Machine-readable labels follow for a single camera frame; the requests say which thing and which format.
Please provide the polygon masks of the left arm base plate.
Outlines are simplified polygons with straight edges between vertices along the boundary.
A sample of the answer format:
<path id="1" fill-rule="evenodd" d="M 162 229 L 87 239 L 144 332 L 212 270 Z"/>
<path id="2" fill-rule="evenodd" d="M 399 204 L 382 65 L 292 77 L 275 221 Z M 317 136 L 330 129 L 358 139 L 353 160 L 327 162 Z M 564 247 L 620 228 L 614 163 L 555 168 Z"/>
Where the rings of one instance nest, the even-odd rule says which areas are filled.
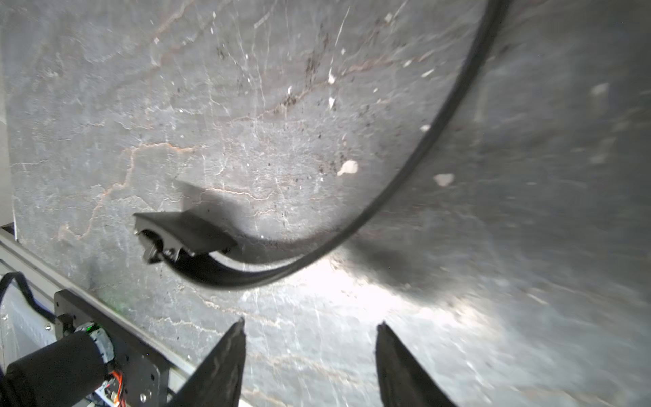
<path id="1" fill-rule="evenodd" d="M 164 406 L 168 402 L 171 363 L 152 345 L 123 327 L 106 312 L 66 289 L 54 294 L 56 337 L 75 331 L 89 334 L 113 347 L 107 363 L 108 376 L 90 397 L 105 406 Z"/>

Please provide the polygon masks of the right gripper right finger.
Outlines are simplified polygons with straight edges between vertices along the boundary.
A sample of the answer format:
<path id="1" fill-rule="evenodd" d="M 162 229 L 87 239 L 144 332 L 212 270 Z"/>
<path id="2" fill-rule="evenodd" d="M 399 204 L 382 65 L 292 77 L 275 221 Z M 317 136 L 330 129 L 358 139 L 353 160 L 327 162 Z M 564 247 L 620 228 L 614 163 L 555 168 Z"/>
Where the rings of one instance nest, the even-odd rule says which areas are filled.
<path id="1" fill-rule="evenodd" d="M 377 326 L 376 373 L 384 406 L 457 406 L 386 322 Z"/>

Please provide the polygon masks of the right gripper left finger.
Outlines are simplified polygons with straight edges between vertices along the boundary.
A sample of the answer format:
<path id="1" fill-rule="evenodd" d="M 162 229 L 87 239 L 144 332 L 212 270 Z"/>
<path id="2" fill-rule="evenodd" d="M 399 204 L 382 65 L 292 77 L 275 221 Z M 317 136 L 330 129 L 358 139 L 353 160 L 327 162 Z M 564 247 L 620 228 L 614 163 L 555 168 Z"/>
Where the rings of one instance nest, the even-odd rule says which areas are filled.
<path id="1" fill-rule="evenodd" d="M 235 322 L 167 403 L 168 406 L 239 406 L 247 355 L 245 320 Z"/>

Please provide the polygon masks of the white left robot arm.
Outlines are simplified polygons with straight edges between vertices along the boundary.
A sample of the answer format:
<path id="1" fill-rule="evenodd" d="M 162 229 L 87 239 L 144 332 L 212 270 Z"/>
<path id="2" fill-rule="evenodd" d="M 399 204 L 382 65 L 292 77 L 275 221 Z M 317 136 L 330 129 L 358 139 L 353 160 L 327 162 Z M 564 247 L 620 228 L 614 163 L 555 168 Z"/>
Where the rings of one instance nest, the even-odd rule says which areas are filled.
<path id="1" fill-rule="evenodd" d="M 73 406 L 105 382 L 114 359 L 108 332 L 83 324 L 10 363 L 1 375 L 1 405 Z"/>

